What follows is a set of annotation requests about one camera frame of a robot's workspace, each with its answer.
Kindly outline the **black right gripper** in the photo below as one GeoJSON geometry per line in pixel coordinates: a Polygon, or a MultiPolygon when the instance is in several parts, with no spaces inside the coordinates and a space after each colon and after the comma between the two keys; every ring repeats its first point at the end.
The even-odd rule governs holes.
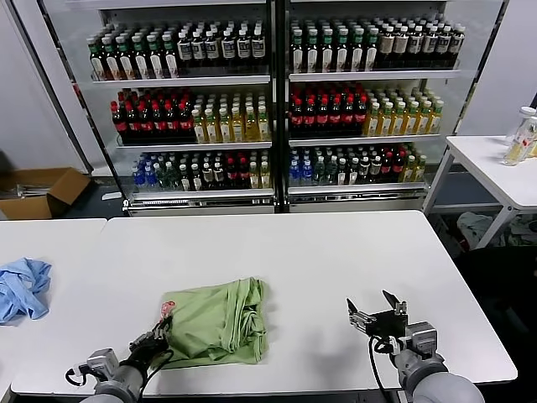
{"type": "Polygon", "coordinates": [[[401,338],[406,333],[408,325],[407,302],[401,301],[395,294],[383,290],[383,296],[391,306],[392,311],[382,311],[369,315],[359,311],[354,303],[346,298],[350,324],[368,336],[381,339],[388,337],[401,338]]]}

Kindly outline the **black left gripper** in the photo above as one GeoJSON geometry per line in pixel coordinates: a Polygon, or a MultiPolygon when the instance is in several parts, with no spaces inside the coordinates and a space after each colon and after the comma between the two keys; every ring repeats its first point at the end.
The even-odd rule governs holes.
{"type": "Polygon", "coordinates": [[[150,366],[167,350],[166,338],[173,327],[173,316],[164,315],[152,332],[146,332],[129,344],[128,360],[143,366],[150,366]]]}

